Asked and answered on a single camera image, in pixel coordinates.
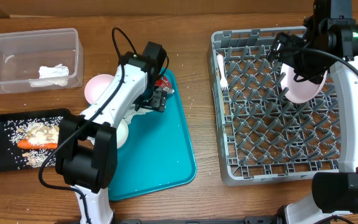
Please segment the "red snack wrapper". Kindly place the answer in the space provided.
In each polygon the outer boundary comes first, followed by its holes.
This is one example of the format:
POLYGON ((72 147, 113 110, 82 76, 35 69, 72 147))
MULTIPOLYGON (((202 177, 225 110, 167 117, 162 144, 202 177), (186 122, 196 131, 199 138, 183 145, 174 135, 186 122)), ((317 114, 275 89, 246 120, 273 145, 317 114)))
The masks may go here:
POLYGON ((175 90, 173 89, 172 84, 167 79, 167 77, 162 77, 156 81, 155 84, 157 87, 161 87, 163 91, 166 91, 168 94, 173 94, 175 90))

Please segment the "white bowl with rice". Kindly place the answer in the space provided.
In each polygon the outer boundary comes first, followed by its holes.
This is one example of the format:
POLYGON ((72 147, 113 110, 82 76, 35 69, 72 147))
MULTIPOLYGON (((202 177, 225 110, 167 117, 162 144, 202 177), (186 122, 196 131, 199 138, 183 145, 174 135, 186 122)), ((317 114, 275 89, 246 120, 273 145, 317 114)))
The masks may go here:
POLYGON ((121 148, 127 141, 129 136, 129 127, 124 119, 121 120, 119 126, 117 127, 116 137, 117 137, 117 148, 121 148))

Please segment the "pink bowl with nuts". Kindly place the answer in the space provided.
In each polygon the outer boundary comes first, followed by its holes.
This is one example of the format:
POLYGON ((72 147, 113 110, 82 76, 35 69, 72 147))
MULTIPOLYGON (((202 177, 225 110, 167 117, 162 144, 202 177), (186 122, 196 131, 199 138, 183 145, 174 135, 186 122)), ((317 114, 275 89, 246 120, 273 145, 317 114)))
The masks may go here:
POLYGON ((100 74, 91 78, 84 90, 86 101, 92 105, 113 80, 114 76, 109 74, 100 74))

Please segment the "white plastic fork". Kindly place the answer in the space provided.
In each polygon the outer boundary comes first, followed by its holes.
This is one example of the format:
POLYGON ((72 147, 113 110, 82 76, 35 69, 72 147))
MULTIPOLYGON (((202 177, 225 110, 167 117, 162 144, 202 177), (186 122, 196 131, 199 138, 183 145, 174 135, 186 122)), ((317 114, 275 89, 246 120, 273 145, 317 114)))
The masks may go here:
POLYGON ((220 73, 220 86, 221 86, 221 90, 223 92, 228 91, 228 82, 226 79, 226 75, 225 75, 225 64, 224 64, 224 57, 221 54, 217 54, 216 56, 217 58, 217 63, 218 63, 218 68, 219 68, 219 73, 220 73))

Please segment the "white napkin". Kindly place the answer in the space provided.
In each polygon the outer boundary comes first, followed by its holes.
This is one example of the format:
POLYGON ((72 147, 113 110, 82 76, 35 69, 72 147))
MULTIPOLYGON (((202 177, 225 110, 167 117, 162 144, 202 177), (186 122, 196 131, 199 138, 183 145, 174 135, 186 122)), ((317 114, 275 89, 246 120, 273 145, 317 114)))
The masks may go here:
POLYGON ((39 78, 30 81, 31 87, 45 87, 50 85, 67 86, 69 69, 61 63, 54 67, 41 66, 39 78))

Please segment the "pile of rice and nuts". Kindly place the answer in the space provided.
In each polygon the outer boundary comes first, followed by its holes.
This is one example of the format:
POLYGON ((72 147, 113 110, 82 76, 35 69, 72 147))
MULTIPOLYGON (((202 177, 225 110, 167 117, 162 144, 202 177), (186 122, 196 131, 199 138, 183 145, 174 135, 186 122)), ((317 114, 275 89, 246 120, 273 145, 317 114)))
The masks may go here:
POLYGON ((27 139, 32 144, 58 143, 61 116, 9 120, 3 123, 7 136, 8 157, 14 160, 17 169, 38 168, 54 149, 21 149, 17 142, 27 139))

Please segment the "orange carrot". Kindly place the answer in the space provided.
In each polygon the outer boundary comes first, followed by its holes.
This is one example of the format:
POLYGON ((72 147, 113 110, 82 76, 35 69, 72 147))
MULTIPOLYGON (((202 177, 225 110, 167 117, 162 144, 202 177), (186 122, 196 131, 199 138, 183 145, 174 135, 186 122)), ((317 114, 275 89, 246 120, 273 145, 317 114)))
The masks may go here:
POLYGON ((45 143, 45 144, 32 144, 27 139, 22 139, 17 142, 17 147, 21 149, 56 149, 57 143, 45 143))

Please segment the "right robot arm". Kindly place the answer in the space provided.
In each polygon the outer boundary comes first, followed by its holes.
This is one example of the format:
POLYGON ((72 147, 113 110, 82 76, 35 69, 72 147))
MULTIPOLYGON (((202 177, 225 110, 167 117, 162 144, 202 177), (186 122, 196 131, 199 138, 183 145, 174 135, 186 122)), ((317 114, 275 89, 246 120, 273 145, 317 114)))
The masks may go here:
POLYGON ((305 20, 303 37, 280 32, 267 58, 292 68, 291 82, 324 82, 329 72, 337 93, 341 151, 338 172, 318 172, 312 191, 280 208, 277 223, 329 223, 358 214, 358 24, 353 19, 305 20))

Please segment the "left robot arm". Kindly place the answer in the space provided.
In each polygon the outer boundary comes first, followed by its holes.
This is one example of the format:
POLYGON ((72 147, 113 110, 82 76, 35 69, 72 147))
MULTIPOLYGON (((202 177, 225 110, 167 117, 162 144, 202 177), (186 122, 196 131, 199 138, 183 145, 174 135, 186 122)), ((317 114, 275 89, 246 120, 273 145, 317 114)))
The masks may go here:
POLYGON ((130 109, 164 112, 167 94, 155 84, 168 63, 164 50, 127 52, 96 102, 60 123, 55 170, 64 178, 64 190, 77 197, 80 223, 113 223, 107 196, 117 167, 119 123, 130 109))

